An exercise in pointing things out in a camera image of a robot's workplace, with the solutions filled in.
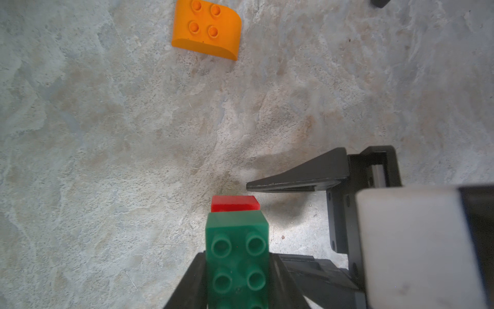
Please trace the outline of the orange curved lego brick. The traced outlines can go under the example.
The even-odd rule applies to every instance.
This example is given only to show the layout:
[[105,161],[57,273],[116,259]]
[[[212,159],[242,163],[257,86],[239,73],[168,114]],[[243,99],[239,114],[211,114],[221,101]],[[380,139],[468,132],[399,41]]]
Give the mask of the orange curved lego brick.
[[242,21],[231,8],[208,1],[176,2],[171,45],[238,60]]

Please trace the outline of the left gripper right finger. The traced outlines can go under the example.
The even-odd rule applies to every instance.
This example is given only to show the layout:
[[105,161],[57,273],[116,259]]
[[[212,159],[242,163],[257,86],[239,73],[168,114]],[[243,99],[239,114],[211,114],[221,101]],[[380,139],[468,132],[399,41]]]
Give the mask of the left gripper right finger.
[[288,272],[278,254],[270,253],[269,259],[269,308],[270,309],[310,309],[301,290]]

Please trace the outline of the red lego brick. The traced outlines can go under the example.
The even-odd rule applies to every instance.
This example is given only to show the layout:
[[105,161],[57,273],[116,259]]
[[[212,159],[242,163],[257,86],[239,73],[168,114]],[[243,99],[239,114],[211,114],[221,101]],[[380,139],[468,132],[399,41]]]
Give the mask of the red lego brick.
[[211,212],[260,211],[254,196],[213,196]]

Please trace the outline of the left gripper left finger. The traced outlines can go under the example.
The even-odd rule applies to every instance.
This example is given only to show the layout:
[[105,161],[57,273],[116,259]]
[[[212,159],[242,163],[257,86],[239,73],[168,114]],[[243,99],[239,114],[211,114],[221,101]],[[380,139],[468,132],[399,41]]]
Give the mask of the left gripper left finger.
[[207,308],[207,262],[197,253],[163,309]]

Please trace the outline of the green lego brick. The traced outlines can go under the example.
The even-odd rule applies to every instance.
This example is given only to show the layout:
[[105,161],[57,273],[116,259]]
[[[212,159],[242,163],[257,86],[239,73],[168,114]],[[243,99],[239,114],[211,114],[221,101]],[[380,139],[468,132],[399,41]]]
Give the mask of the green lego brick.
[[269,224],[263,213],[211,212],[205,241],[208,308],[268,308]]

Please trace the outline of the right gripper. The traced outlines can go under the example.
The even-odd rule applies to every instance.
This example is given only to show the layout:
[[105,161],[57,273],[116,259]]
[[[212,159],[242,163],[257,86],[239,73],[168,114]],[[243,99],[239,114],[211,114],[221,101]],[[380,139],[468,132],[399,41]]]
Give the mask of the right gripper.
[[359,154],[335,148],[278,175],[248,182],[258,193],[325,191],[331,245],[346,254],[349,270],[312,256],[280,254],[303,296],[322,308],[367,308],[365,267],[356,195],[364,189],[400,187],[396,150],[370,146]]

